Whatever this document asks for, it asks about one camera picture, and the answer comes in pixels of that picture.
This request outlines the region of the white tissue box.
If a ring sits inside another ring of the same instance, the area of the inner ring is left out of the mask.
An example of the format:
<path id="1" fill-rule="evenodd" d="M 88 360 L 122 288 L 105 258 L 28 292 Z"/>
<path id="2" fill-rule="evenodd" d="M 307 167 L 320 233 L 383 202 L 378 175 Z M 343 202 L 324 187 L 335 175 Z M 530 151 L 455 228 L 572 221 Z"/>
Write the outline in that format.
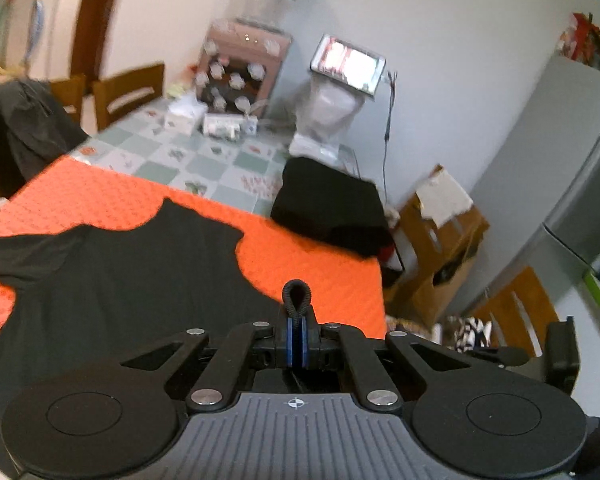
<path id="1" fill-rule="evenodd" d="M 208 105 L 197 100 L 193 93 L 185 93 L 170 102 L 164 115 L 166 131 L 191 136 L 202 124 Z"/>

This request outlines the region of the colourful hula hoop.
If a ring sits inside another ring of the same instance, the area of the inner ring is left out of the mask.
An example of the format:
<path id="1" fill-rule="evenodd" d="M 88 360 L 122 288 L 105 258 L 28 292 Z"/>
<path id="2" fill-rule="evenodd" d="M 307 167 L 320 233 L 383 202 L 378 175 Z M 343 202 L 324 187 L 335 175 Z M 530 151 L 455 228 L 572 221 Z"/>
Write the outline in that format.
<path id="1" fill-rule="evenodd" d="M 0 52 L 6 48 L 9 36 L 9 21 L 12 6 L 17 0 L 5 0 L 0 7 Z M 20 35 L 24 40 L 23 54 L 19 62 L 6 66 L 0 61 L 0 75 L 18 76 L 29 73 L 32 58 L 41 41 L 45 22 L 45 6 L 43 0 L 31 0 L 27 21 L 20 23 Z"/>

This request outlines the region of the checkered tablecloth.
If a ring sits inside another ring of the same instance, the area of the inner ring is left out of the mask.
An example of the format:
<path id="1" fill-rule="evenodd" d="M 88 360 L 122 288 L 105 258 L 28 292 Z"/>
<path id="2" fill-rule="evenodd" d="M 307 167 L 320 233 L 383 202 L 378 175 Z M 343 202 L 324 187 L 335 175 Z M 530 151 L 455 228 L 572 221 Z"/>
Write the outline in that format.
<path id="1" fill-rule="evenodd" d="M 158 99 L 114 122 L 72 151 L 84 164 L 140 177 L 267 217 L 282 186 L 290 141 L 259 132 L 235 141 L 163 127 Z"/>

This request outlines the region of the cardboard box with paper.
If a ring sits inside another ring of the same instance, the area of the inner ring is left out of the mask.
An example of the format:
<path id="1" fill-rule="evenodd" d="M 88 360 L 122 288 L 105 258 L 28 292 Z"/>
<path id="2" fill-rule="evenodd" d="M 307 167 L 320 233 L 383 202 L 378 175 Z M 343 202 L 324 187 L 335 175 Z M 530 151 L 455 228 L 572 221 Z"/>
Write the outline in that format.
<path id="1" fill-rule="evenodd" d="M 393 230 L 396 254 L 413 258 L 385 291 L 388 315 L 430 327 L 466 282 L 490 228 L 470 196 L 441 165 L 419 183 Z"/>

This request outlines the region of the far wooden chair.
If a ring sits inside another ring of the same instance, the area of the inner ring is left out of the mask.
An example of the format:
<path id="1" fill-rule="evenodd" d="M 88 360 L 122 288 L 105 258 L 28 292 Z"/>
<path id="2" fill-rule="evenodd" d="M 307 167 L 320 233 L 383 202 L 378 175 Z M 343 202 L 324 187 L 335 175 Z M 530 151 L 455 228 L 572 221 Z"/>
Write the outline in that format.
<path id="1" fill-rule="evenodd" d="M 147 65 L 93 82 L 97 131 L 163 95 L 163 63 Z"/>

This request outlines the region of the wooden chair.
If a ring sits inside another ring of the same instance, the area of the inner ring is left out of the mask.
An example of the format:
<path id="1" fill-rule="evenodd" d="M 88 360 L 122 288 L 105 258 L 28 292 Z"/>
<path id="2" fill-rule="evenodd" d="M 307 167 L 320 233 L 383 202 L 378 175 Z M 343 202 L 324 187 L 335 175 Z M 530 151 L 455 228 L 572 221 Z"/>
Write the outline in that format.
<path id="1" fill-rule="evenodd" d="M 163 63 L 147 65 L 93 82 L 97 131 L 163 95 Z"/>
<path id="2" fill-rule="evenodd" d="M 84 75 L 73 75 L 68 79 L 57 79 L 50 82 L 50 92 L 64 108 L 69 117 L 81 123 L 86 79 Z"/>
<path id="3" fill-rule="evenodd" d="M 521 348 L 530 358 L 542 356 L 548 326 L 559 321 L 531 266 L 526 266 L 471 316 L 492 323 L 492 347 Z"/>

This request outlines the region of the brown water dispenser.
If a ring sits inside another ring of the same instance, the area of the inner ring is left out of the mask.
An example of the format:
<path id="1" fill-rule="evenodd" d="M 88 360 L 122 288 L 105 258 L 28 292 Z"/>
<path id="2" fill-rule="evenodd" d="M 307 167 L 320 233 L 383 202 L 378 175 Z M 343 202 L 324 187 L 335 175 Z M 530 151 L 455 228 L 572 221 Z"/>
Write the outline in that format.
<path id="1" fill-rule="evenodd" d="M 261 116 L 291 45 L 283 32 L 214 21 L 194 73 L 197 99 L 211 113 Z"/>

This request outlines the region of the white power strip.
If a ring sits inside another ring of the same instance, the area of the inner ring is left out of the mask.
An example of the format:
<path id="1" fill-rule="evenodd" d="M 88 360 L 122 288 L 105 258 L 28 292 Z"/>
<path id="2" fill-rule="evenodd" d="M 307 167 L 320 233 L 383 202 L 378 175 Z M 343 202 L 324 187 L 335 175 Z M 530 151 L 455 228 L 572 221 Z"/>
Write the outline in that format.
<path id="1" fill-rule="evenodd" d="M 250 115 L 208 113 L 202 120 L 202 134 L 234 142 L 242 136 L 254 136 L 258 121 L 256 116 Z"/>

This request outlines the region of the folded black garment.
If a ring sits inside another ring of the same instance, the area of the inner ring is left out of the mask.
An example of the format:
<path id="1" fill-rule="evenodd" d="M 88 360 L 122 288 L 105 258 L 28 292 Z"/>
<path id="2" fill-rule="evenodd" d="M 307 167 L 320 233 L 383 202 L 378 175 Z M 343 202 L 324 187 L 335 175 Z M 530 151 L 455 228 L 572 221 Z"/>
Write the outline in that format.
<path id="1" fill-rule="evenodd" d="M 309 157 L 286 162 L 271 219 L 363 258 L 377 257 L 392 244 L 376 186 Z"/>

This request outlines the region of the right side wooden chair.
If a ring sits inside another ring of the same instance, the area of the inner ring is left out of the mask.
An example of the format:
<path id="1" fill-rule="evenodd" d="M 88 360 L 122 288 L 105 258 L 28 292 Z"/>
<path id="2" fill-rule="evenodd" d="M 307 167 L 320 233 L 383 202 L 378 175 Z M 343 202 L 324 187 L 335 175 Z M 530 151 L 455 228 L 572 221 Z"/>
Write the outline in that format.
<path id="1" fill-rule="evenodd" d="M 530 358 L 542 356 L 548 326 L 559 321 L 531 266 L 526 266 L 471 316 L 492 323 L 492 347 L 521 348 Z"/>

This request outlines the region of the white plastic bag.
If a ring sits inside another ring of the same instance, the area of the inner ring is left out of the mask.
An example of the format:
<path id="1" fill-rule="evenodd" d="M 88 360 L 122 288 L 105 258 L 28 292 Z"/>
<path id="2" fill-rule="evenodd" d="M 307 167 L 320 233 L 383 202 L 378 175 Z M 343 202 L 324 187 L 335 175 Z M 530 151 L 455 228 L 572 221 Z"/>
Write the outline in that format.
<path id="1" fill-rule="evenodd" d="M 296 131 L 289 145 L 292 157 L 309 157 L 340 165 L 342 136 L 366 101 L 363 93 L 322 75 L 312 75 L 296 108 Z"/>

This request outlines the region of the middle wooden chair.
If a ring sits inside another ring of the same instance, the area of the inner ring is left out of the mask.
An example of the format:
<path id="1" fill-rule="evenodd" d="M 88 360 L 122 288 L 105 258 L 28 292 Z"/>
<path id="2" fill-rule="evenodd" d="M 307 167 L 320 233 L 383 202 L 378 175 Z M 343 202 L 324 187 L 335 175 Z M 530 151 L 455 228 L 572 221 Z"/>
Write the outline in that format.
<path id="1" fill-rule="evenodd" d="M 57 79 L 50 82 L 50 92 L 64 108 L 69 117 L 81 123 L 86 79 L 84 75 L 73 75 L 68 79 Z"/>

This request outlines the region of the dark clothes on chair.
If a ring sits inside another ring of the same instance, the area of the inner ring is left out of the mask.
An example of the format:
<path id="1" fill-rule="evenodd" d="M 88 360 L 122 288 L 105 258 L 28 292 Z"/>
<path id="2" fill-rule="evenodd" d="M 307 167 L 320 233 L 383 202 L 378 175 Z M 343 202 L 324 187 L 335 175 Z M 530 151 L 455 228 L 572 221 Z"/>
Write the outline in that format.
<path id="1" fill-rule="evenodd" d="M 12 197 L 86 140 L 47 81 L 24 78 L 0 84 L 0 197 Z"/>

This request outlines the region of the black long-sleeve shirt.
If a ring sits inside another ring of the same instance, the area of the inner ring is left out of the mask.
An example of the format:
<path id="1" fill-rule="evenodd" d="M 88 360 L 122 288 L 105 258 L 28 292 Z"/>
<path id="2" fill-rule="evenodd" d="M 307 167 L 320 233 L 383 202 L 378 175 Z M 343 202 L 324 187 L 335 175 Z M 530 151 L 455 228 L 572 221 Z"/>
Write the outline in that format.
<path id="1" fill-rule="evenodd" d="M 0 329 L 0 421 L 39 380 L 199 327 L 302 314 L 309 287 L 288 282 L 266 296 L 239 269 L 242 232 L 165 200 L 129 231 L 81 224 L 56 235 L 0 237 L 0 284 L 16 295 Z M 14 467 L 0 436 L 0 471 Z"/>

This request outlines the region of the grey refrigerator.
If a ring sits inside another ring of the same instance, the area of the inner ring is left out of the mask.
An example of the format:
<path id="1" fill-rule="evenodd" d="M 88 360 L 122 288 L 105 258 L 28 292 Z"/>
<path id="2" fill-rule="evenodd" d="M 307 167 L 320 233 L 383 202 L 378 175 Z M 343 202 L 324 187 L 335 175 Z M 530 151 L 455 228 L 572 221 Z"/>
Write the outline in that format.
<path id="1" fill-rule="evenodd" d="M 478 307 L 526 266 L 553 304 L 600 270 L 600 71 L 553 56 L 470 195 L 490 228 L 452 312 Z"/>

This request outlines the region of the brown wooden door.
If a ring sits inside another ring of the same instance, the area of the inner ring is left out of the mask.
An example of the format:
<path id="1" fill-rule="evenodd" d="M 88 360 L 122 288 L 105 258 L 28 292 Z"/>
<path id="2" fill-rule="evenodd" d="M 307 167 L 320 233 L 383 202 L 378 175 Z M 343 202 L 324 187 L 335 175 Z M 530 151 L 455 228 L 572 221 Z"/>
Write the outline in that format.
<path id="1" fill-rule="evenodd" d="M 82 0 L 76 19 L 70 75 L 83 75 L 87 92 L 99 78 L 109 19 L 116 0 Z"/>

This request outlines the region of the tablet on stand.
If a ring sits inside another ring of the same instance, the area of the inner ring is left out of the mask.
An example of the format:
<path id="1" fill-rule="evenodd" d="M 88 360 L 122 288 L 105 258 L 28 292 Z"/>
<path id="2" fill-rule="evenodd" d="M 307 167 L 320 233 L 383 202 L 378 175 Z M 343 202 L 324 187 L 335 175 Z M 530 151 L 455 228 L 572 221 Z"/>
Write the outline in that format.
<path id="1" fill-rule="evenodd" d="M 373 98 L 386 66 L 383 56 L 324 35 L 311 58 L 310 71 Z"/>

